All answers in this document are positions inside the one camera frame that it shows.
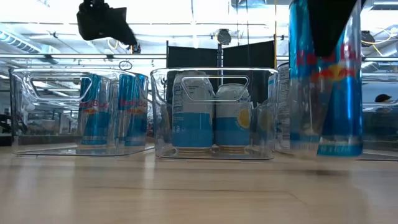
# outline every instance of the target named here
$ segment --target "clear plastic bin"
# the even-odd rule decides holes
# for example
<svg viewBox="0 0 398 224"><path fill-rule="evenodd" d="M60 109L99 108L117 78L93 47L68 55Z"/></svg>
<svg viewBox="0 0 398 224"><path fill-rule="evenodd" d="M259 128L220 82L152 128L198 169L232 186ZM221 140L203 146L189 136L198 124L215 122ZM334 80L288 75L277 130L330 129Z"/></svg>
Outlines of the clear plastic bin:
<svg viewBox="0 0 398 224"><path fill-rule="evenodd" d="M171 68L151 73L156 155L273 158L275 82L269 68Z"/></svg>
<svg viewBox="0 0 398 224"><path fill-rule="evenodd" d="M10 70L10 79L15 154L118 156L149 148L145 75L27 68Z"/></svg>

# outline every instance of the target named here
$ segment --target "bin handle cutout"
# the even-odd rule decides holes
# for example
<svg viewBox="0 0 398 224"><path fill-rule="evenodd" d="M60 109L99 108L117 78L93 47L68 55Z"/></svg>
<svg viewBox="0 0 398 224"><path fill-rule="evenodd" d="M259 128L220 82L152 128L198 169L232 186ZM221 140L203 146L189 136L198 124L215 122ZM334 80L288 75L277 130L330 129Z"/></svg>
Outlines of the bin handle cutout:
<svg viewBox="0 0 398 224"><path fill-rule="evenodd" d="M214 78L214 79L221 79L221 80L229 79L229 78L233 78L233 79L239 78L239 79L245 80L245 81L246 81L246 84L244 85L244 88L239 92L239 94L238 94L238 96L236 97L235 100L217 100L216 98L214 98L214 99L212 99L212 100L198 100L198 99L193 99L193 98L190 96L190 94L189 94L189 91L188 91L188 87L187 87L186 82L187 82L187 80L203 79L203 78L208 78L208 79ZM239 77L238 77L238 76L209 76L209 77L197 76L197 77L183 77L183 78L181 79L181 86L182 86L182 88L184 89L185 94L188 96L189 100L192 100L192 101L197 102L197 103L201 103L201 102L202 102L202 103L209 103L209 102L236 102L236 101L238 101L238 100L243 96L245 90L247 90L247 88L248 88L248 86L249 86L249 77L247 77L247 76L239 76Z"/></svg>
<svg viewBox="0 0 398 224"><path fill-rule="evenodd" d="M90 84L88 85L88 88L86 91L80 96L80 97L65 97L65 98L44 98L39 95L39 92L36 89L36 86L34 85L35 79L38 78L87 78L90 80ZM81 101L84 99L84 97L87 95L89 90L91 89L91 86L93 84L93 81L89 75L62 75L62 76L48 76L48 75L32 75L31 77L28 78L28 85L29 87L33 90L33 97L38 99L38 100L43 100L43 101Z"/></svg>

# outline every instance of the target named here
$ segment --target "wooden table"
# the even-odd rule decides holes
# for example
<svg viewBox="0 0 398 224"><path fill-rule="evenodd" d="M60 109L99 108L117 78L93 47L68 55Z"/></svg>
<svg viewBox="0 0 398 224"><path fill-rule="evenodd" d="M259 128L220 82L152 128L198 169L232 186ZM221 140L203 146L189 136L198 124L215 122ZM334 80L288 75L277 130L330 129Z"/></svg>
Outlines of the wooden table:
<svg viewBox="0 0 398 224"><path fill-rule="evenodd" d="M398 162L17 157L0 150L0 223L398 223Z"/></svg>

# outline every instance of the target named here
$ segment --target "black partition panel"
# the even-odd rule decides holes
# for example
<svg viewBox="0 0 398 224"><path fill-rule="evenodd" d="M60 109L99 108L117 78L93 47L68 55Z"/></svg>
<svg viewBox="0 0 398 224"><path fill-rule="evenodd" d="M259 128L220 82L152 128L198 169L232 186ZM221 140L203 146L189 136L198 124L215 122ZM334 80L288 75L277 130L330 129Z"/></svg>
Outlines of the black partition panel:
<svg viewBox="0 0 398 224"><path fill-rule="evenodd" d="M223 49L224 67L265 67L274 68L275 47L274 41L261 42L249 45L240 45ZM242 75L224 71L224 75ZM268 99L269 72L249 72L248 86L254 106ZM226 79L224 83L239 83L242 79Z"/></svg>
<svg viewBox="0 0 398 224"><path fill-rule="evenodd" d="M217 49L195 49L191 47L169 47L167 56L167 68L186 68L186 67L217 67ZM167 74L167 92L166 99L168 103L172 103L173 82L176 72ZM217 80L211 79L213 88L218 86Z"/></svg>

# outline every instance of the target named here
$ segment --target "blue and silver can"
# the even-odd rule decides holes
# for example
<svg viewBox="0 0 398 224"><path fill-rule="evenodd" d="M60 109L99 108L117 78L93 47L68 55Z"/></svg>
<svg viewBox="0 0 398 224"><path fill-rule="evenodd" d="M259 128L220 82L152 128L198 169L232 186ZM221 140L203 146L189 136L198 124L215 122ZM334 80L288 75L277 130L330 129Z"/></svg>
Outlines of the blue and silver can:
<svg viewBox="0 0 398 224"><path fill-rule="evenodd" d="M225 84L216 94L216 145L243 149L250 144L251 104L242 84Z"/></svg>
<svg viewBox="0 0 398 224"><path fill-rule="evenodd" d="M148 79L145 75L120 75L118 93L119 147L146 145Z"/></svg>
<svg viewBox="0 0 398 224"><path fill-rule="evenodd" d="M202 152L213 145L213 87L204 72L182 72L173 85L172 144Z"/></svg>
<svg viewBox="0 0 398 224"><path fill-rule="evenodd" d="M329 57L315 55L307 3L290 5L290 148L305 157L358 156L363 151L361 1Z"/></svg>
<svg viewBox="0 0 398 224"><path fill-rule="evenodd" d="M79 104L78 130L82 135L81 145L107 144L110 83L109 79L99 75L90 75L90 78L81 80L80 94L87 92Z"/></svg>

